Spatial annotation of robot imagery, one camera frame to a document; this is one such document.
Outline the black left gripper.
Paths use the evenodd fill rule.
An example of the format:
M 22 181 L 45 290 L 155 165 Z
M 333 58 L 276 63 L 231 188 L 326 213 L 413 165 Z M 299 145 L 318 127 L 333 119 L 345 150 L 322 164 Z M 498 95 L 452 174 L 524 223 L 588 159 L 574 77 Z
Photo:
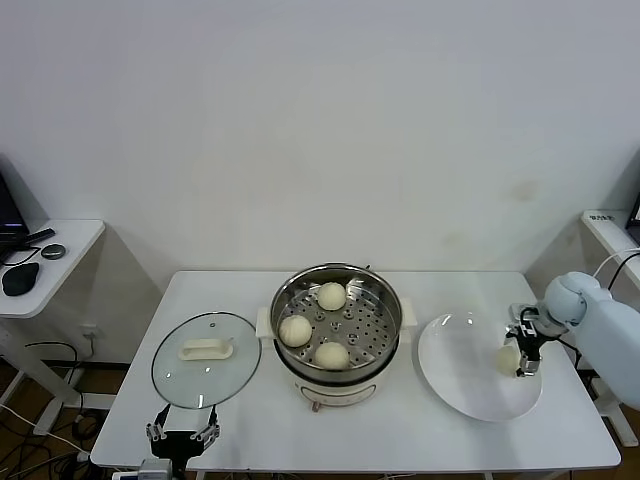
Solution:
M 169 431 L 164 433 L 164 424 L 170 412 L 166 405 L 152 422 L 146 424 L 145 432 L 150 442 L 151 453 L 160 459 L 171 461 L 173 473 L 185 473 L 188 461 L 199 457 L 205 444 L 213 444 L 220 435 L 216 406 L 210 410 L 207 424 L 196 433 L 191 431 Z

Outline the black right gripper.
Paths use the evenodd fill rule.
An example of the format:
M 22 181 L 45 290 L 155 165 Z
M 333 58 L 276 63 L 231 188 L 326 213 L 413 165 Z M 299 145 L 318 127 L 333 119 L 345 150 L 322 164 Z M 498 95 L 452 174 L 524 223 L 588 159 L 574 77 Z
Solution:
M 534 376 L 537 373 L 541 362 L 542 338 L 531 322 L 509 325 L 506 328 L 503 345 L 515 349 L 519 347 L 521 354 L 516 369 L 517 377 Z

